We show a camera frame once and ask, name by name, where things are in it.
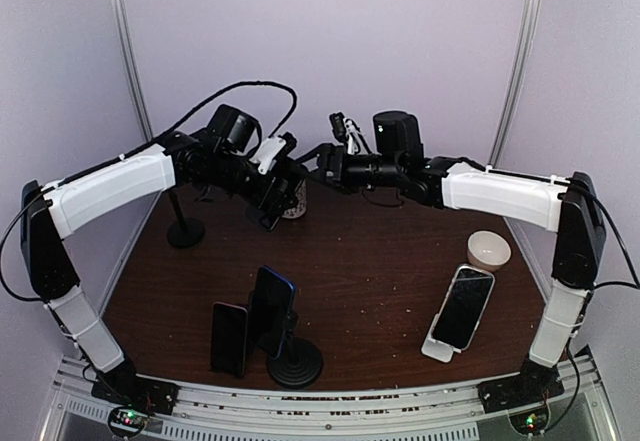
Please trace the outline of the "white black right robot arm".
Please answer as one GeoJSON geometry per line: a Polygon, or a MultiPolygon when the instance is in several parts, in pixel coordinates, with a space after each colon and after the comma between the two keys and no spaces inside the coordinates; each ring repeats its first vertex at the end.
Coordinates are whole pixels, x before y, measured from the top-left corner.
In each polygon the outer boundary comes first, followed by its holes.
{"type": "Polygon", "coordinates": [[[344,116],[334,113],[330,120],[336,141],[298,159],[315,161],[309,176],[317,182],[345,193],[393,187],[423,206],[487,213],[554,234],[552,285],[529,352],[517,374],[484,381],[477,393],[485,413],[558,394],[557,364],[584,320],[607,238],[590,176],[521,174],[465,157],[427,157],[418,120],[404,111],[376,114],[376,150],[358,153],[348,145],[344,116]]]}

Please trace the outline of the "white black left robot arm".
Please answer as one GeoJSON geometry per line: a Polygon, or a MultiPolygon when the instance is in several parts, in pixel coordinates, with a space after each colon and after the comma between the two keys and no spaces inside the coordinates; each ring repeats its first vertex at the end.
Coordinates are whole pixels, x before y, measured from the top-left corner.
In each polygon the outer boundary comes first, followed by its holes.
{"type": "Polygon", "coordinates": [[[21,249],[31,287],[108,395],[133,405],[144,385],[85,293],[66,241],[125,206],[186,184],[242,198],[248,217],[270,231],[296,203],[301,178],[290,156],[296,145],[289,132],[261,135],[253,116],[222,104],[192,134],[172,128],[131,154],[65,179],[24,186],[21,249]],[[250,148],[253,135],[258,144],[250,148]]]}

